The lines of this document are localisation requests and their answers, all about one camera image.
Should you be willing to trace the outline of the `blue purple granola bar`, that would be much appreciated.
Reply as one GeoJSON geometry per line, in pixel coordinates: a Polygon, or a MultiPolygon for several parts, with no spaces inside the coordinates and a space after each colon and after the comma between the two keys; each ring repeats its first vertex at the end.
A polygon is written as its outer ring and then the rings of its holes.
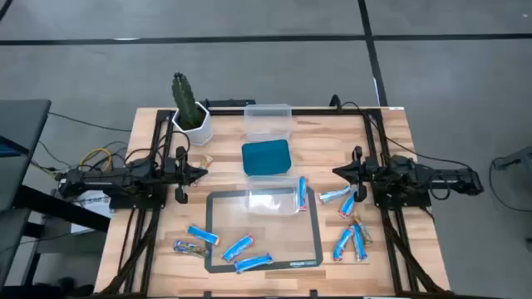
{"type": "Polygon", "coordinates": [[[250,257],[244,260],[239,260],[234,263],[235,272],[240,274],[255,267],[270,265],[273,263],[273,257],[267,253],[262,256],[250,257]]]}

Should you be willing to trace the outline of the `dark grey desk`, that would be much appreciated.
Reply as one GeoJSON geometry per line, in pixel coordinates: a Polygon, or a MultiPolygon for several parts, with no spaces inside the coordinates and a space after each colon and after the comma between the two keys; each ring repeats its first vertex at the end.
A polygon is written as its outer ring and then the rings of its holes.
{"type": "Polygon", "coordinates": [[[49,100],[0,100],[0,290],[22,237],[34,238],[37,254],[99,251],[110,219],[22,183],[46,124],[49,100]]]}

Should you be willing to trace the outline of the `blue orange granola bar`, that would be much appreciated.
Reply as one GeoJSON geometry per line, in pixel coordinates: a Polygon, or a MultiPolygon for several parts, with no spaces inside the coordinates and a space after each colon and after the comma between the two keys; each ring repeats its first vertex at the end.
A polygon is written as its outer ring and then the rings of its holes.
{"type": "Polygon", "coordinates": [[[212,245],[219,244],[219,236],[214,233],[206,232],[205,230],[196,227],[195,225],[190,225],[187,229],[187,233],[192,235],[195,238],[203,240],[212,245]]]}

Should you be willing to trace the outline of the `purple green granola bar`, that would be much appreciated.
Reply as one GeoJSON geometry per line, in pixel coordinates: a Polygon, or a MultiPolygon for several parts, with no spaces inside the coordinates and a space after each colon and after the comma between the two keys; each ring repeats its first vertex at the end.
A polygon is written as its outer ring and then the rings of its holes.
{"type": "Polygon", "coordinates": [[[203,259],[210,256],[210,250],[208,248],[182,240],[175,240],[173,249],[177,253],[189,254],[203,259]]]}

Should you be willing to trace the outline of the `clear plastic bin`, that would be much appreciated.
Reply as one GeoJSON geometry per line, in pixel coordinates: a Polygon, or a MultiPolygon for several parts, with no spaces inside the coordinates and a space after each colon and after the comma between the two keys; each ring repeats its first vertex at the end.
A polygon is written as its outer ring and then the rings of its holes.
{"type": "Polygon", "coordinates": [[[292,127],[290,105],[247,105],[244,108],[245,135],[249,142],[288,140],[292,127]]]}
{"type": "Polygon", "coordinates": [[[249,177],[248,201],[246,203],[248,211],[268,216],[290,216],[300,212],[298,209],[298,180],[300,177],[249,177]]]}

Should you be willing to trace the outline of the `black aluminium frame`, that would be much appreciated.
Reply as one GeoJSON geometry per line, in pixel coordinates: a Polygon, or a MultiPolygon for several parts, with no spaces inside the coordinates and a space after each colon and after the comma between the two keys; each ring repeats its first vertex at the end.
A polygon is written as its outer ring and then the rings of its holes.
{"type": "MultiPolygon", "coordinates": [[[[368,114],[364,112],[362,116],[370,151],[370,161],[379,164],[374,135],[377,133],[382,149],[382,162],[385,166],[389,166],[391,160],[390,150],[386,142],[387,136],[381,111],[369,110],[368,114]]],[[[434,282],[411,252],[406,230],[406,221],[402,212],[402,208],[404,207],[403,203],[397,203],[395,199],[387,199],[389,193],[384,192],[383,183],[371,182],[371,187],[374,202],[382,220],[382,229],[395,294],[399,297],[406,295],[412,297],[429,297],[429,293],[447,293],[447,290],[434,282]],[[407,291],[402,286],[397,252],[402,256],[406,266],[406,278],[409,286],[407,291]]]]}
{"type": "MultiPolygon", "coordinates": [[[[166,148],[171,142],[171,134],[168,131],[171,124],[167,125],[165,135],[160,132],[164,128],[164,123],[169,121],[173,112],[159,111],[155,118],[155,128],[150,147],[150,153],[147,156],[148,174],[155,174],[157,170],[156,156],[159,153],[160,142],[163,142],[164,153],[167,154],[166,148]]],[[[136,218],[136,226],[133,234],[133,241],[131,244],[131,253],[125,262],[119,263],[119,270],[116,276],[111,280],[110,284],[98,293],[99,299],[146,299],[149,284],[150,273],[155,254],[155,240],[158,230],[158,223],[160,219],[160,211],[165,205],[165,188],[158,186],[155,199],[161,199],[162,203],[158,203],[153,208],[139,208],[136,207],[138,214],[136,218]],[[136,265],[139,262],[141,255],[144,255],[144,266],[140,276],[140,289],[138,292],[133,292],[133,285],[135,281],[136,265]]]]}

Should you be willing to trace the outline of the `black aluminium frame rail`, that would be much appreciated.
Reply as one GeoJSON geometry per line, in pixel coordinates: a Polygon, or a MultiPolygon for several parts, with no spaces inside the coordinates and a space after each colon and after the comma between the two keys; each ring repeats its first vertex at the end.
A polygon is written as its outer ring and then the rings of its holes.
{"type": "MultiPolygon", "coordinates": [[[[209,111],[212,116],[230,116],[230,115],[243,115],[244,109],[212,109],[209,111]]],[[[382,111],[380,109],[364,109],[357,110],[349,107],[348,109],[338,110],[334,107],[325,107],[323,109],[292,109],[292,115],[367,115],[374,118],[382,117],[382,111]]]]}

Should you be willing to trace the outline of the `teal plastic bin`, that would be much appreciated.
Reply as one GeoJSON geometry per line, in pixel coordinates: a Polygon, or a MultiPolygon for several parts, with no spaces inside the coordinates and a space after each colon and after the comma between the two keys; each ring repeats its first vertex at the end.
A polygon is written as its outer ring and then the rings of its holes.
{"type": "Polygon", "coordinates": [[[292,166],[286,140],[247,143],[241,150],[244,172],[248,176],[285,174],[292,166]]]}

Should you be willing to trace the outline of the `green cactus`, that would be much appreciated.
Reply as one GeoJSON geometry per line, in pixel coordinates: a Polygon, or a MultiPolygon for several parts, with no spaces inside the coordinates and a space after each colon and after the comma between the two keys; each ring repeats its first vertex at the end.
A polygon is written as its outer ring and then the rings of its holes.
{"type": "Polygon", "coordinates": [[[172,96],[179,109],[179,126],[192,130],[203,124],[204,112],[196,104],[194,93],[185,74],[176,72],[172,81],[172,96]]]}

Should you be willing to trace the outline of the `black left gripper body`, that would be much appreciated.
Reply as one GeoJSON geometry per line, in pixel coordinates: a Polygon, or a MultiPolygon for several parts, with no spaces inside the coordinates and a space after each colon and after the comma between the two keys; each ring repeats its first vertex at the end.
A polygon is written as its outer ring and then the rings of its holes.
{"type": "Polygon", "coordinates": [[[175,157],[170,159],[174,163],[175,180],[178,186],[175,189],[175,200],[178,203],[188,203],[188,195],[184,190],[185,185],[185,165],[187,162],[187,151],[185,147],[179,146],[175,149],[175,157]]]}

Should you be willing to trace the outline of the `translucent baking mat black border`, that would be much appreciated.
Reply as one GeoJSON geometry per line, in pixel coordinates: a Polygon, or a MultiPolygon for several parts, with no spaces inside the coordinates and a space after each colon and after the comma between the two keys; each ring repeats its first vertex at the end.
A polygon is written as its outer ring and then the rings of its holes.
{"type": "Polygon", "coordinates": [[[210,250],[204,261],[207,272],[234,272],[234,263],[221,255],[248,234],[253,244],[234,260],[270,254],[273,262],[256,267],[257,271],[320,266],[323,249],[314,191],[307,188],[308,209],[291,215],[251,213],[248,194],[247,190],[224,191],[207,197],[204,230],[219,237],[218,244],[205,244],[210,250]]]}

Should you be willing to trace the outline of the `black box behind table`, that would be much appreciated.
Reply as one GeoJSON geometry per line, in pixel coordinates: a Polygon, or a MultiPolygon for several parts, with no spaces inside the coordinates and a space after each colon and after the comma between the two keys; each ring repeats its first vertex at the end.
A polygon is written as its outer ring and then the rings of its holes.
{"type": "Polygon", "coordinates": [[[256,100],[250,100],[250,99],[247,99],[247,100],[235,100],[235,99],[228,99],[228,100],[209,100],[209,99],[205,99],[202,104],[206,107],[206,108],[210,108],[210,107],[222,107],[222,108],[227,108],[227,107],[245,107],[247,105],[255,105],[256,104],[256,100]]]}

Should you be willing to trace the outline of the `white cardboard box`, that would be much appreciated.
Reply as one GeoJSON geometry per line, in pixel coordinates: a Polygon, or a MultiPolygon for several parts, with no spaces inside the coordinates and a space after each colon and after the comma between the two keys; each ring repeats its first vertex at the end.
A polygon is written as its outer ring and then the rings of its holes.
{"type": "MultiPolygon", "coordinates": [[[[94,213],[98,213],[101,216],[111,217],[111,209],[109,207],[111,198],[99,190],[88,190],[83,194],[79,195],[75,200],[74,204],[80,206],[84,209],[88,209],[94,213]]],[[[71,231],[72,234],[82,234],[94,232],[93,228],[83,227],[81,225],[72,223],[71,231]]]]}

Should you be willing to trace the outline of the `blue red granola bar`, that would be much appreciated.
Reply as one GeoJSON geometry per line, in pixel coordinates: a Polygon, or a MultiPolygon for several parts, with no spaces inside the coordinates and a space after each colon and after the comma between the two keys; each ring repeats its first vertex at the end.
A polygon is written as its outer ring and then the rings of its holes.
{"type": "Polygon", "coordinates": [[[342,206],[338,210],[338,213],[342,218],[348,218],[352,214],[356,197],[357,197],[357,190],[355,189],[344,200],[342,206]]]}
{"type": "Polygon", "coordinates": [[[233,261],[238,255],[240,255],[244,250],[252,246],[254,239],[251,233],[244,235],[239,241],[234,243],[230,248],[228,248],[222,255],[221,258],[226,262],[233,261]]]}
{"type": "Polygon", "coordinates": [[[298,180],[298,209],[300,211],[305,211],[308,209],[306,196],[307,179],[304,176],[301,176],[298,180]]]}

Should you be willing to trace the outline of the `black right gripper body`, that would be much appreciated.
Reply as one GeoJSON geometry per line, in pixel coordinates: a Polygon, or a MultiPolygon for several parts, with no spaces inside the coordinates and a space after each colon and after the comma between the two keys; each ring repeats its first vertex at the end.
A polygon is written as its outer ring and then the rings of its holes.
{"type": "Polygon", "coordinates": [[[362,147],[356,146],[353,151],[355,162],[357,163],[357,195],[355,201],[360,203],[367,197],[367,186],[364,182],[372,182],[374,175],[374,157],[367,156],[362,162],[362,147]]]}

